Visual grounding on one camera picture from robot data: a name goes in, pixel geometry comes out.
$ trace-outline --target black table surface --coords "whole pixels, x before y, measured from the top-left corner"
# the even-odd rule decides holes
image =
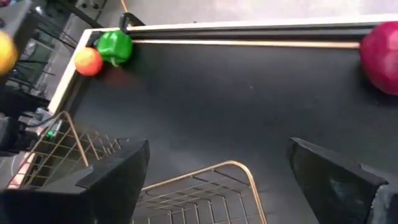
[[[289,138],[398,174],[398,99],[364,78],[357,50],[137,44],[124,71],[100,77],[80,88],[74,119],[148,139],[146,185],[237,160],[252,170],[269,223],[315,223],[288,165]]]

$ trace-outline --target red onion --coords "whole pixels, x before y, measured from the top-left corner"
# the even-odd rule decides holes
[[[362,66],[384,93],[398,95],[398,22],[377,26],[361,42]]]

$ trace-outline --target wooden edge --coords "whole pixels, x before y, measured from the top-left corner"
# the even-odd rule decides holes
[[[304,19],[270,19],[266,21],[233,21],[233,22],[203,22],[192,24],[171,24],[154,26],[128,27],[128,30],[168,30],[168,29],[203,29],[203,28],[232,28],[232,27],[264,27],[264,26],[299,26],[299,25],[328,25],[328,24],[360,24],[368,22],[398,21],[398,14],[376,14],[349,17],[315,17]],[[94,31],[112,31],[118,27],[92,29]]]
[[[202,44],[202,45],[238,45],[263,47],[309,47],[358,49],[358,42],[317,42],[317,41],[245,41],[245,40],[135,40],[137,44]]]
[[[92,29],[87,29],[81,35],[79,43],[77,44],[76,49],[67,65],[67,68],[65,69],[62,75],[60,83],[58,84],[58,87],[55,90],[55,93],[50,101],[48,107],[50,113],[52,114],[56,113],[60,109],[63,101],[65,100],[65,97],[67,96],[68,87],[70,86],[70,83],[72,82],[72,78],[75,75],[76,71],[73,59],[75,58],[76,52],[78,52],[80,49],[86,46],[92,32],[93,32]]]

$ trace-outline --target wire basket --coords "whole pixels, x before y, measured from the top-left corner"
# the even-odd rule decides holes
[[[133,224],[266,224],[250,170],[226,161],[141,191]]]
[[[76,126],[63,111],[24,154],[8,188],[39,189],[121,149],[116,139]]]
[[[73,124],[61,112],[41,132],[9,182],[9,188],[39,189],[121,150],[116,139]],[[133,224],[266,224],[250,170],[226,161],[144,187]]]

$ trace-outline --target green bell pepper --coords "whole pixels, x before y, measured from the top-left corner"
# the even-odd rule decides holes
[[[105,32],[99,38],[96,48],[104,61],[117,67],[129,60],[132,53],[132,41],[121,30],[114,30]]]

